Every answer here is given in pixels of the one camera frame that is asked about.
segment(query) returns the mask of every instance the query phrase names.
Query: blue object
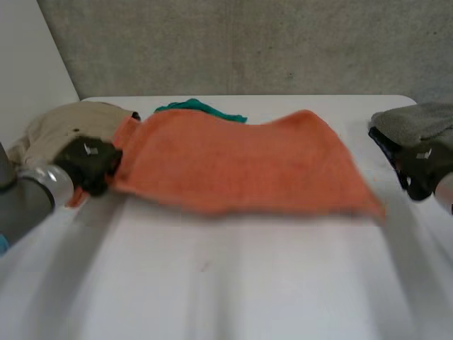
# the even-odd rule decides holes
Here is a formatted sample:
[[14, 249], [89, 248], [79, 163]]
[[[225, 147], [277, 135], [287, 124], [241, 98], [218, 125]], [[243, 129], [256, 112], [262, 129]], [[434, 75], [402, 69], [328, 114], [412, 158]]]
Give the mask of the blue object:
[[5, 236], [0, 234], [0, 256], [5, 254], [9, 249], [9, 242]]
[[245, 123], [247, 121], [247, 117], [243, 117], [242, 115], [227, 115], [226, 113], [220, 112], [219, 110], [216, 110], [215, 108], [206, 105], [205, 103], [202, 103], [195, 98], [191, 98], [188, 101], [183, 101], [181, 103], [170, 103], [167, 106], [161, 106], [154, 112], [171, 110], [172, 108], [187, 108], [190, 110], [199, 110], [221, 119], [230, 120], [232, 122]]

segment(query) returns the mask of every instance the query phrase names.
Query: beige cloth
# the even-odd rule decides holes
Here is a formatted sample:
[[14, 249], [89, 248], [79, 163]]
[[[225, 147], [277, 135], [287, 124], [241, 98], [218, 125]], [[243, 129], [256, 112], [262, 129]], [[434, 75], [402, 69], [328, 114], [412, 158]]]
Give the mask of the beige cloth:
[[133, 111], [112, 104], [81, 101], [55, 108], [34, 119], [7, 154], [16, 166], [50, 162], [77, 135], [110, 141]]

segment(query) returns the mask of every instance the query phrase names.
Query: gray cloth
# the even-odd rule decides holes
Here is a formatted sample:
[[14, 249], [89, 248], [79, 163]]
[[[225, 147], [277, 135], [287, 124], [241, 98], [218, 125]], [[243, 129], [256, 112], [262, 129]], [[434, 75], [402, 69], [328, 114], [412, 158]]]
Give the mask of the gray cloth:
[[453, 147], [453, 104], [424, 103], [375, 113], [371, 123], [390, 140], [412, 147], [437, 140]]

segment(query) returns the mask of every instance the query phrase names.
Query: gray cylinder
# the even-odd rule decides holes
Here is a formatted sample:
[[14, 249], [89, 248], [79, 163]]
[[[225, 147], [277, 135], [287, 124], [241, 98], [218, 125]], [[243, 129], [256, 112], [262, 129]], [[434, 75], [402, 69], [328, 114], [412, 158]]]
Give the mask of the gray cylinder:
[[53, 210], [42, 186], [21, 179], [7, 192], [0, 193], [0, 256]]
[[0, 189], [10, 185], [16, 178], [13, 165], [6, 156], [5, 149], [0, 143]]

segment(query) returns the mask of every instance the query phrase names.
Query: orange towel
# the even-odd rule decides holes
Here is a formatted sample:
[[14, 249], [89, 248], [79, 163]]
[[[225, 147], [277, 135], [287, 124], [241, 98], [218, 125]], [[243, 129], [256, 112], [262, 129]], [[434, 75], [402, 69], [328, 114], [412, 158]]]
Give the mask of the orange towel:
[[203, 214], [384, 216], [346, 147], [307, 110], [264, 125], [166, 110], [126, 119], [114, 144], [124, 156], [112, 187], [158, 203]]

